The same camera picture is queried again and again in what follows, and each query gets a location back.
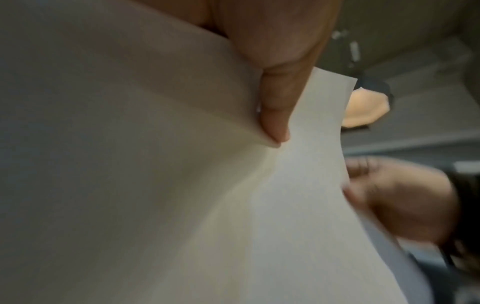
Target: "skin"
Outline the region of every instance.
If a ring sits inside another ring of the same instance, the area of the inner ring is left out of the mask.
[[[277,142],[320,53],[330,39],[341,0],[138,0],[223,35],[263,70],[259,87],[263,129]]]
[[[388,158],[347,159],[346,167],[346,199],[394,236],[441,245],[455,231],[460,202],[442,171]]]

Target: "person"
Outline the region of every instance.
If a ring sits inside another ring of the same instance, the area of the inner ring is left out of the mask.
[[[394,236],[478,260],[480,176],[388,158],[353,158],[345,163],[350,182],[343,193],[355,209],[373,213]]]
[[[290,115],[330,39],[341,0],[136,1],[227,37],[263,70],[263,129],[277,142],[290,138]]]

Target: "white paper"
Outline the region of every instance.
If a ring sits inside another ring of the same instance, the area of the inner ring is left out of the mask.
[[[1,6],[0,302],[405,303],[340,191],[353,79],[315,70],[276,149],[227,40],[129,2]]]

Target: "sheet of paper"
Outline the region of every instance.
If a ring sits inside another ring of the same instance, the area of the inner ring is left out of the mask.
[[[122,1],[1,4],[5,303],[405,303],[340,191],[355,81],[274,147],[228,41]]]

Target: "dark sleeve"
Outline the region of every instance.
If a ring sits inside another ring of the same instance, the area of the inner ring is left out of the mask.
[[[446,172],[460,199],[460,221],[453,237],[471,253],[480,255],[480,175]]]

